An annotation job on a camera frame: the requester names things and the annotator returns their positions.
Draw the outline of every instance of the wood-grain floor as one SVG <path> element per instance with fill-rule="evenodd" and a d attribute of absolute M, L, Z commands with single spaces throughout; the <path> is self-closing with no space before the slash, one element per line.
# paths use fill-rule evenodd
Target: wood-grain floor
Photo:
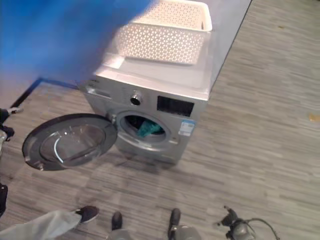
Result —
<path fill-rule="evenodd" d="M 204 240 L 225 239 L 213 226 L 234 208 L 242 218 L 269 221 L 282 240 L 320 239 L 319 2 L 255 0 L 213 88 L 206 112 L 180 163 L 172 168 L 113 147 L 99 160 L 61 172 L 28 167 L 21 153 L 39 124 L 92 112 L 82 94 L 42 84 L 10 118 L 16 136 L 6 144 L 1 181 L 9 185 L 1 229 L 56 209 L 92 204 L 97 220 L 61 240 L 103 240 L 112 213 L 139 240 L 162 239 L 170 209 Z M 273 239 L 252 224 L 258 239 Z"/>

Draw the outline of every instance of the sneaker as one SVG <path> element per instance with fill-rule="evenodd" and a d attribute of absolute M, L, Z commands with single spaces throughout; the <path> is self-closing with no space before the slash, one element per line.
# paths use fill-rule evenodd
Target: sneaker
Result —
<path fill-rule="evenodd" d="M 99 215 L 99 208 L 95 206 L 84 206 L 75 210 L 74 212 L 82 216 L 80 223 L 86 224 L 91 222 Z"/>
<path fill-rule="evenodd" d="M 181 217 L 181 211 L 179 208 L 174 208 L 171 212 L 169 228 L 168 228 L 168 238 L 169 240 L 174 239 L 175 227 L 179 225 Z"/>
<path fill-rule="evenodd" d="M 23 110 L 24 110 L 23 108 L 19 108 L 19 107 L 12 107 L 12 108 L 7 109 L 9 116 L 11 116 L 12 114 L 21 113 L 21 112 L 23 112 Z"/>
<path fill-rule="evenodd" d="M 119 211 L 116 211 L 111 220 L 112 231 L 122 228 L 122 214 Z"/>

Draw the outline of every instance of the perforated basket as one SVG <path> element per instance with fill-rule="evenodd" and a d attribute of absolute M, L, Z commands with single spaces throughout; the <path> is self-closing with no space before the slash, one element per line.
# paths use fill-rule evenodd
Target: perforated basket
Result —
<path fill-rule="evenodd" d="M 120 55 L 179 64 L 196 64 L 212 31 L 209 8 L 188 0 L 160 0 L 115 37 Z"/>

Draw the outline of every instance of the open door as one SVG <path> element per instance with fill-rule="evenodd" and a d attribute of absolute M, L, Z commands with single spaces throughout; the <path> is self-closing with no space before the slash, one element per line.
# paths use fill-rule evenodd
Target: open door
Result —
<path fill-rule="evenodd" d="M 25 162 L 41 171 L 77 167 L 106 153 L 117 140 L 116 127 L 105 117 L 78 113 L 57 117 L 25 139 Z"/>

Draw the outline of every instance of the trouser leg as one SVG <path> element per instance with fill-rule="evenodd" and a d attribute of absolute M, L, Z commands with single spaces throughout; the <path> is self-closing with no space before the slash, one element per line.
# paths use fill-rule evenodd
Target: trouser leg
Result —
<path fill-rule="evenodd" d="M 0 124 L 3 124 L 9 117 L 9 112 L 6 109 L 0 108 Z"/>
<path fill-rule="evenodd" d="M 79 224 L 81 215 L 63 210 L 52 211 L 24 224 L 0 231 L 0 240 L 54 239 Z"/>
<path fill-rule="evenodd" d="M 117 229 L 113 230 L 107 237 L 108 240 L 132 240 L 128 230 Z"/>
<path fill-rule="evenodd" d="M 176 227 L 174 240 L 201 240 L 201 236 L 194 227 L 179 225 Z"/>

